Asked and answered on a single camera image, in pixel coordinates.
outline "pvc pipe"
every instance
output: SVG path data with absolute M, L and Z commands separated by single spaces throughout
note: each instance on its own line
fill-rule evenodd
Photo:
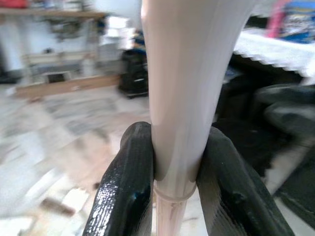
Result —
M 194 193 L 224 73 L 255 2 L 143 0 L 160 212 L 170 212 L 165 201 L 183 206 Z
M 175 236 L 181 229 L 186 201 L 172 203 L 157 196 L 157 235 Z

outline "tiled floor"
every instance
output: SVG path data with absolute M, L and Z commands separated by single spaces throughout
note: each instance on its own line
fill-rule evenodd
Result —
M 94 184 L 118 152 L 123 132 L 136 121 L 150 121 L 148 99 L 128 100 L 108 87 L 29 103 L 7 97 L 7 88 L 0 86 L 0 230 L 5 217 L 26 216 L 32 222 L 27 235 L 81 235 L 93 203 Z M 307 149 L 296 144 L 277 155 L 267 173 L 271 193 Z M 74 187 L 90 196 L 79 213 L 69 216 L 40 204 L 47 197 L 62 198 Z M 288 221 L 294 219 L 292 212 L 281 209 Z M 292 228 L 297 235 L 315 235 L 312 229 L 305 234 L 306 227 Z M 181 235 L 207 235 L 198 192 L 188 202 Z

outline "white wall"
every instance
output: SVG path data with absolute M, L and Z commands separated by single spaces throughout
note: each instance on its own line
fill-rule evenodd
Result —
M 121 16 L 131 18 L 133 26 L 141 28 L 140 20 L 141 0 L 95 0 L 95 8 L 98 11 L 113 12 Z M 42 53 L 44 49 L 53 48 L 56 52 L 78 51 L 85 47 L 85 38 L 67 39 L 63 43 L 57 43 L 56 36 L 50 33 L 48 24 L 34 22 L 30 17 L 23 17 L 24 31 L 27 38 L 25 44 L 30 46 L 30 53 Z M 6 21 L 0 25 L 0 48 L 3 51 L 6 70 L 21 69 L 19 47 L 15 44 L 14 35 L 10 28 L 12 23 Z

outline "wooden plank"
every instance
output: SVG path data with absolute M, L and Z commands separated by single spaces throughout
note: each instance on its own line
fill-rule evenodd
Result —
M 47 95 L 73 92 L 78 90 L 95 89 L 118 85 L 119 76 L 95 76 L 84 79 L 70 80 L 52 84 L 38 84 L 17 87 L 15 96 L 19 98 L 36 98 Z
M 36 9 L 31 9 L 31 8 L 30 9 L 0 8 L 0 15 L 102 18 L 106 15 L 106 13 L 95 12 L 95 11 L 57 11 L 57 10 L 36 10 Z
M 64 52 L 64 53 L 48 53 L 48 54 L 27 54 L 23 58 L 28 60 L 30 64 L 47 64 L 63 61 L 83 60 L 91 52 Z

